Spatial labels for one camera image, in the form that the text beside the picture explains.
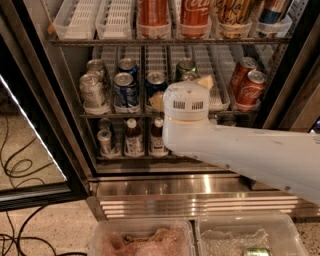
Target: red can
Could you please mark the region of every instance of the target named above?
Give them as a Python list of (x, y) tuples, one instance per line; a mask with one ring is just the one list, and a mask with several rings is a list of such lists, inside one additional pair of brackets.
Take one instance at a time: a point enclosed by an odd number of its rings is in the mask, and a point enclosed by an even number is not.
[(243, 57), (240, 59), (240, 61), (238, 61), (230, 80), (230, 87), (234, 97), (237, 98), (238, 90), (244, 78), (246, 77), (246, 75), (251, 70), (257, 70), (257, 69), (258, 69), (258, 62), (251, 57)]
[(260, 71), (253, 70), (245, 77), (236, 98), (242, 105), (254, 105), (266, 86), (266, 76)]
[(205, 34), (211, 0), (182, 0), (180, 24), (181, 34), (187, 38), (199, 38)]
[(167, 24), (168, 0), (139, 0), (138, 23), (144, 26)]

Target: white robotic arm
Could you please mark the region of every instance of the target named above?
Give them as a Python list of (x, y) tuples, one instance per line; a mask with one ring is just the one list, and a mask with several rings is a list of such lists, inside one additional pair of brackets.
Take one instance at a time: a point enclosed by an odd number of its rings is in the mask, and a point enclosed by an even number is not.
[(164, 94), (165, 145), (320, 205), (318, 135), (215, 125), (208, 109), (205, 87), (170, 85)]

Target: drink label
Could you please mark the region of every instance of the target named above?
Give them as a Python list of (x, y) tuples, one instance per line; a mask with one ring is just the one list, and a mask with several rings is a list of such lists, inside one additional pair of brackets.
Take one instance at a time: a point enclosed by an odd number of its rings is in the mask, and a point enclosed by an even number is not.
[(142, 135), (135, 137), (126, 137), (127, 153), (139, 154), (144, 152)]
[(164, 146), (162, 137), (150, 137), (150, 150), (153, 153), (168, 152), (168, 149)]

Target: bottle cap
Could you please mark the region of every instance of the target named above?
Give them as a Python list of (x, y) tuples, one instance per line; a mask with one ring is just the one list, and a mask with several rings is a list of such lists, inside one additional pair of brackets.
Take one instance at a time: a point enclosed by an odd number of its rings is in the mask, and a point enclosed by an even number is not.
[(129, 128), (135, 128), (137, 126), (137, 121), (134, 118), (129, 118), (127, 125)]
[(163, 126), (163, 119), (161, 117), (157, 117), (154, 120), (154, 124), (155, 124), (156, 127), (161, 128)]

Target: vent grille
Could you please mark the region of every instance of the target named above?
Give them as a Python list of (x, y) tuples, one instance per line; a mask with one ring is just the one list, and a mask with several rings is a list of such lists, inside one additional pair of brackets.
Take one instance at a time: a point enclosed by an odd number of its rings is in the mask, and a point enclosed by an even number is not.
[(203, 109), (203, 101), (192, 103), (192, 110), (198, 110), (198, 109)]
[(185, 109), (186, 108), (186, 103), (184, 101), (174, 101), (173, 102), (173, 108)]

